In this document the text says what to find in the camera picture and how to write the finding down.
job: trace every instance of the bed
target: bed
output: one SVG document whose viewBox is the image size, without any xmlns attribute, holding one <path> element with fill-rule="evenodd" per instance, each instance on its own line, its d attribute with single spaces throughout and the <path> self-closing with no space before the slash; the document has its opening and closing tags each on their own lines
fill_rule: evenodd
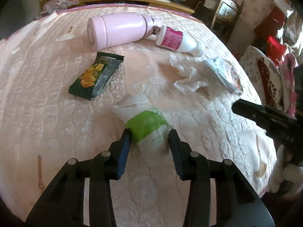
<svg viewBox="0 0 303 227">
<path fill-rule="evenodd" d="M 103 50 L 124 55 L 125 60 L 99 97 L 87 101 L 68 94 L 69 86 L 96 57 L 86 35 L 87 20 L 119 12 L 148 13 L 187 31 L 206 45 L 201 60 L 220 56 L 231 62 L 240 76 L 241 98 L 261 104 L 233 55 L 189 15 L 106 4 L 34 21 L 0 42 L 0 195 L 7 206 L 24 221 L 68 159 L 91 159 L 119 139 L 124 125 L 111 110 L 128 93 L 147 95 L 192 150 L 212 160 L 233 160 L 261 196 L 276 161 L 272 139 L 254 122 L 232 113 L 238 95 L 179 92 L 173 83 L 182 77 L 170 62 L 192 56 L 156 46 L 154 35 Z M 56 42 L 71 26 L 76 37 Z M 216 222 L 214 189 L 212 182 L 211 224 Z M 124 175 L 111 181 L 117 226 L 182 226 L 188 190 L 189 182 L 178 178 L 172 158 L 148 167 L 132 145 Z"/>
</svg>

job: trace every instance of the wall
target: wall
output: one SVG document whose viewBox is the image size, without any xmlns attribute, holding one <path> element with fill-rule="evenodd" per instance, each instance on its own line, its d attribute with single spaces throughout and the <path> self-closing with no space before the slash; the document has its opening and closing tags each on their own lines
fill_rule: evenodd
<svg viewBox="0 0 303 227">
<path fill-rule="evenodd" d="M 9 37 L 39 15 L 39 0 L 8 0 L 0 13 L 0 39 Z"/>
<path fill-rule="evenodd" d="M 235 0 L 237 4 L 245 1 L 245 6 L 240 15 L 231 38 L 228 48 L 234 53 L 243 55 L 245 49 L 255 39 L 254 28 L 266 18 L 274 7 L 273 0 Z"/>
</svg>

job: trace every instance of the white packet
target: white packet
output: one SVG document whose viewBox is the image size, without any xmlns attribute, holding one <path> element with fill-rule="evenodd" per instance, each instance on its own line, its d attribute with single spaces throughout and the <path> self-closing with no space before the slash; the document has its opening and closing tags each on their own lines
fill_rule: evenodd
<svg viewBox="0 0 303 227">
<path fill-rule="evenodd" d="M 172 126 L 145 95 L 127 94 L 112 111 L 131 130 L 147 165 L 158 164 L 169 155 L 168 134 Z"/>
<path fill-rule="evenodd" d="M 240 78 L 234 67 L 221 57 L 200 62 L 186 59 L 178 63 L 171 62 L 171 66 L 178 69 L 179 75 L 185 77 L 174 83 L 174 86 L 183 94 L 195 92 L 199 88 L 206 88 L 208 93 L 213 93 L 216 89 L 214 82 L 230 93 L 243 92 Z"/>
<path fill-rule="evenodd" d="M 229 61 L 226 61 L 221 57 L 216 57 L 207 59 L 205 63 L 214 71 L 221 80 L 221 84 L 225 86 L 230 93 L 243 93 L 240 77 Z"/>
</svg>

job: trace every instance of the plastic bag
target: plastic bag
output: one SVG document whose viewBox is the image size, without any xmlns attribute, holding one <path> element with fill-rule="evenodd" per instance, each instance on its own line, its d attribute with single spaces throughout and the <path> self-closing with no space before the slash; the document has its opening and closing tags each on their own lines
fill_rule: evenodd
<svg viewBox="0 0 303 227">
<path fill-rule="evenodd" d="M 158 164 L 169 155 L 168 134 L 172 126 L 146 96 L 128 94 L 112 110 L 131 130 L 147 165 Z"/>
<path fill-rule="evenodd" d="M 174 83 L 174 86 L 182 93 L 195 92 L 197 89 L 209 85 L 209 82 L 200 74 L 201 71 L 196 69 L 198 68 L 197 66 L 184 64 L 183 66 L 173 65 L 173 67 L 178 69 L 181 76 L 186 77 L 185 79 L 178 80 Z"/>
<path fill-rule="evenodd" d="M 210 83 L 213 82 L 223 86 L 230 93 L 241 94 L 243 92 L 240 78 L 234 67 L 221 57 L 207 59 L 204 62 L 195 60 L 184 60 L 178 64 L 171 62 L 171 65 L 178 69 L 181 76 L 185 77 L 174 83 L 174 86 L 184 94 L 195 92 L 202 87 L 205 87 L 210 93 Z"/>
<path fill-rule="evenodd" d="M 68 1 L 68 0 L 49 0 L 45 5 L 43 6 L 43 10 L 41 14 L 43 13 L 49 13 L 52 14 L 53 12 L 58 12 L 61 10 L 68 9 L 72 5 L 78 4 L 79 1 Z"/>
<path fill-rule="evenodd" d="M 220 0 L 205 0 L 204 7 L 210 9 L 211 11 L 216 10 L 216 6 L 218 6 Z"/>
</svg>

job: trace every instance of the red bag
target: red bag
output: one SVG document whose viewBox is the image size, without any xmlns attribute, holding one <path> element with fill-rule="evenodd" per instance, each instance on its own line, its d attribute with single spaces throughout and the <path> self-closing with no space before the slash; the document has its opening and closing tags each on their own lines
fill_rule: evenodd
<svg viewBox="0 0 303 227">
<path fill-rule="evenodd" d="M 279 62 L 285 54 L 286 47 L 280 44 L 273 36 L 269 36 L 267 40 L 266 56 L 270 58 L 274 64 L 279 67 Z"/>
</svg>

